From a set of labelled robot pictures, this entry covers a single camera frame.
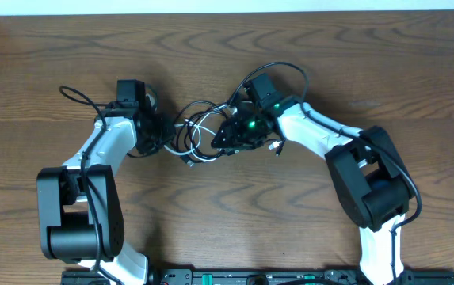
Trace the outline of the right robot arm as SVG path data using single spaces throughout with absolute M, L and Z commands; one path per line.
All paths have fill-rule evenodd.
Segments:
M 361 237 L 360 270 L 371 284 L 402 282 L 400 231 L 413 222 L 410 201 L 422 198 L 395 148 L 381 127 L 349 127 L 314 110 L 297 96 L 284 97 L 267 74 L 247 79 L 241 87 L 248 99 L 228 102 L 231 117 L 221 123 L 211 142 L 224 154 L 255 150 L 269 135 L 298 143 L 326 162 L 338 200 Z

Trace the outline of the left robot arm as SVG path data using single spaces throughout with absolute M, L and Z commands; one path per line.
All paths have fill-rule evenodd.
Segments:
M 175 136 L 171 119 L 158 111 L 158 95 L 146 83 L 119 80 L 116 99 L 92 106 L 94 130 L 79 151 L 36 178 L 40 247 L 48 259 L 88 268 L 106 284 L 159 284 L 161 273 L 124 238 L 115 176 L 123 160 L 157 154 Z

